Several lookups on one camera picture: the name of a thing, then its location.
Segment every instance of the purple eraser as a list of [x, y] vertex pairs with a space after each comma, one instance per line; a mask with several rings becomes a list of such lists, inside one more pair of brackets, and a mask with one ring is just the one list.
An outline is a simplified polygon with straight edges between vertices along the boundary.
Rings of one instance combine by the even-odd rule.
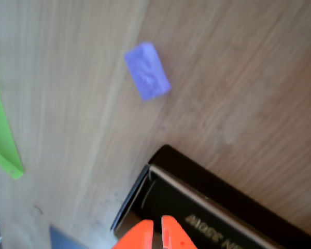
[[139, 44], [126, 53], [124, 58], [143, 100], [159, 97], [171, 89], [152, 43]]

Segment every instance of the green plastic object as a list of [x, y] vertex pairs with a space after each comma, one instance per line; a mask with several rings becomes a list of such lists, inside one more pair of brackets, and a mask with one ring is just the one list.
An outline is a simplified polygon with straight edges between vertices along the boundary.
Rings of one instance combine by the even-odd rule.
[[12, 178], [17, 179], [24, 173], [23, 165], [12, 137], [4, 107], [0, 99], [0, 167]]

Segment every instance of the black box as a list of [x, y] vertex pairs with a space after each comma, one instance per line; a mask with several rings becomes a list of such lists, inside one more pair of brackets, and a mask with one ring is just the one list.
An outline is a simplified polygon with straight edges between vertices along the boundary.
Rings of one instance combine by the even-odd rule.
[[142, 219], [171, 215], [198, 249], [308, 248], [311, 237], [168, 145], [144, 167], [111, 230], [122, 237]]

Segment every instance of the wood grain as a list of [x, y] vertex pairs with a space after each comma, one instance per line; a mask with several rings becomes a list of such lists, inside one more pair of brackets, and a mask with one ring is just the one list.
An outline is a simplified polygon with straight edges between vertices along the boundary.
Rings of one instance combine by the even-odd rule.
[[[149, 102], [123, 61], [144, 40], [173, 86]], [[311, 1], [0, 0], [0, 94], [26, 170], [0, 169], [5, 248], [49, 224], [110, 248], [164, 143], [311, 234]]]

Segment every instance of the orange tool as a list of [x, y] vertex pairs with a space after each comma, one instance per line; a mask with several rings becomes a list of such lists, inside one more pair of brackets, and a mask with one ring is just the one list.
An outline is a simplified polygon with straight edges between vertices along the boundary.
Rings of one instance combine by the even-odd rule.
[[[162, 245], [165, 249], [197, 249], [176, 219], [161, 218]], [[152, 249], [153, 221], [142, 220], [130, 229], [112, 249]]]

